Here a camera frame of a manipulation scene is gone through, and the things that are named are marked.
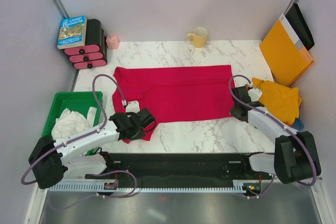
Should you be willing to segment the crimson red t-shirt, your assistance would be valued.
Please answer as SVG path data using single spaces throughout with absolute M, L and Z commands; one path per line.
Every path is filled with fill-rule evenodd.
M 113 74 L 120 89 L 112 95 L 116 112 L 124 112 L 122 99 L 138 101 L 156 123 L 192 122 L 230 116 L 234 105 L 229 89 L 230 65 L 137 68 L 117 67 Z

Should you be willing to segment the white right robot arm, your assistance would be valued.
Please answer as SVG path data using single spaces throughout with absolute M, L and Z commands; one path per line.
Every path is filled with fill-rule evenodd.
M 265 172 L 277 176 L 283 184 L 296 182 L 313 186 L 321 174 L 313 135 L 287 126 L 260 102 L 253 102 L 246 86 L 232 88 L 230 93 L 234 100 L 230 114 L 260 130 L 275 146 L 272 153 L 251 154 L 248 161 L 241 164 L 241 174 L 251 179 Z

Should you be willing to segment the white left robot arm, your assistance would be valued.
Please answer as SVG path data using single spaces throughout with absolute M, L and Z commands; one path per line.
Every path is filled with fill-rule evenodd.
M 70 171 L 68 163 L 81 154 L 109 142 L 140 140 L 156 127 L 155 117 L 142 109 L 139 112 L 119 112 L 103 123 L 71 137 L 54 140 L 50 135 L 41 137 L 28 162 L 40 189 L 47 189 L 64 178 Z

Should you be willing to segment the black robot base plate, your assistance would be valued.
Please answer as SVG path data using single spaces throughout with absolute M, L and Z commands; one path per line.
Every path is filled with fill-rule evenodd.
M 251 169 L 247 154 L 241 153 L 103 153 L 107 168 L 89 172 L 86 179 L 117 179 L 119 186 L 138 188 L 232 187 L 234 180 L 270 180 L 271 176 Z

